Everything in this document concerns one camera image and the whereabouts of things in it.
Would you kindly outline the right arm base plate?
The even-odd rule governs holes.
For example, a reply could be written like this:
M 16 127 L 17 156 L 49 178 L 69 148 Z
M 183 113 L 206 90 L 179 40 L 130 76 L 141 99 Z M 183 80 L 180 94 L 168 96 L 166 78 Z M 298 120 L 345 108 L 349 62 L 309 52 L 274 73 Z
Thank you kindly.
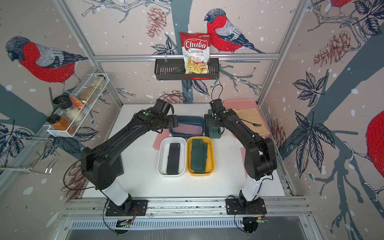
M 229 196 L 225 200 L 226 211 L 228 215 L 266 215 L 266 204 L 262 198 L 252 202 L 246 202 L 242 198 Z

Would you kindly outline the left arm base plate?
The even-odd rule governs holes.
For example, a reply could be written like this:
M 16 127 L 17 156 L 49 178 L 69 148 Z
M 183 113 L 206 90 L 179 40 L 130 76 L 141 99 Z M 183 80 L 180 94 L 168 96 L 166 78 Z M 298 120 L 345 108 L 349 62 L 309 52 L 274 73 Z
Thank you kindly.
M 148 208 L 148 200 L 131 200 L 127 204 L 117 206 L 113 202 L 108 203 L 105 215 L 107 217 L 145 216 Z

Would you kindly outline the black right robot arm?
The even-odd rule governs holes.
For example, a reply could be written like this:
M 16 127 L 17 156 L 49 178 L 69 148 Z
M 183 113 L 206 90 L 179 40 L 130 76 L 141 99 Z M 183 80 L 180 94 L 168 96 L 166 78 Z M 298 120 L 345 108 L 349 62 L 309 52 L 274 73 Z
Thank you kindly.
M 244 168 L 248 177 L 239 193 L 239 204 L 248 207 L 259 197 L 265 181 L 272 181 L 277 169 L 275 145 L 270 138 L 253 132 L 232 109 L 225 109 L 221 99 L 210 102 L 213 124 L 229 130 L 246 150 Z

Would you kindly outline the green pencil case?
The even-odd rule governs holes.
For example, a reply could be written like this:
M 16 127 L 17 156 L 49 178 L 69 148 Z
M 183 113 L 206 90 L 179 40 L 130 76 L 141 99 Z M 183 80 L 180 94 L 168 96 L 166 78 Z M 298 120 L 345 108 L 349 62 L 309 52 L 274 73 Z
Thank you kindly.
M 220 127 L 209 127 L 209 137 L 211 139 L 220 139 L 222 136 Z
M 203 142 L 203 167 L 201 170 L 194 170 L 195 174 L 205 174 L 207 166 L 207 157 L 208 157 L 208 143 Z
M 191 151 L 191 169 L 202 170 L 202 168 L 203 168 L 203 140 L 193 139 L 192 151 Z

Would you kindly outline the black pencil case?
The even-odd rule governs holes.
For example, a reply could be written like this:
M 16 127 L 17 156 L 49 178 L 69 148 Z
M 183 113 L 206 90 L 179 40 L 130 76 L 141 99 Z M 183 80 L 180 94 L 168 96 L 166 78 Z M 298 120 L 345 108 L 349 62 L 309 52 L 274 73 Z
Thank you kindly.
M 205 121 L 205 136 L 210 137 L 210 126 L 209 126 L 209 115 L 204 114 L 204 121 Z
M 166 171 L 167 175 L 177 175 L 179 173 L 180 150 L 180 143 L 170 144 Z

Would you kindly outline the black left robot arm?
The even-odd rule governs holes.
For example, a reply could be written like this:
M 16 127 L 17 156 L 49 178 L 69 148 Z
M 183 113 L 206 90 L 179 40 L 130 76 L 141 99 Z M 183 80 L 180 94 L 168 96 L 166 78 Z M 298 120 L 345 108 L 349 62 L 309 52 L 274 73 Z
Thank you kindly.
M 132 211 L 132 196 L 116 178 L 124 173 L 121 153 L 149 131 L 162 133 L 178 126 L 172 104 L 157 99 L 156 104 L 135 113 L 131 121 L 104 143 L 81 152 L 82 175 L 124 214 Z

